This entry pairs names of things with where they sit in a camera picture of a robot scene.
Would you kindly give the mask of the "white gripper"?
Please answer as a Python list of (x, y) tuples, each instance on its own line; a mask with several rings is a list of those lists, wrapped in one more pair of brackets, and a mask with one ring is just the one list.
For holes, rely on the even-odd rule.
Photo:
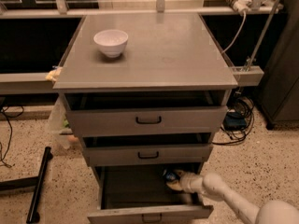
[(184, 170), (176, 169), (174, 173), (178, 176), (178, 180), (167, 182), (166, 185), (175, 191), (185, 191), (188, 193), (204, 193), (203, 177)]

